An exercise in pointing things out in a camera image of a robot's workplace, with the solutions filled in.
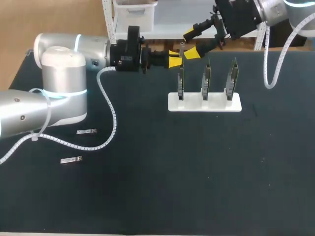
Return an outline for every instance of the white storage box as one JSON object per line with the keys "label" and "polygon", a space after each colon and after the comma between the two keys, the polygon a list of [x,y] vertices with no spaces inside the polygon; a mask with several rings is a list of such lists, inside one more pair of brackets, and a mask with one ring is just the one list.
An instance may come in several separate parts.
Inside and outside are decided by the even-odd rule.
{"label": "white storage box", "polygon": [[140,32],[153,31],[157,4],[154,0],[114,0],[115,14],[119,16],[122,30],[127,32],[128,26],[140,26]]}

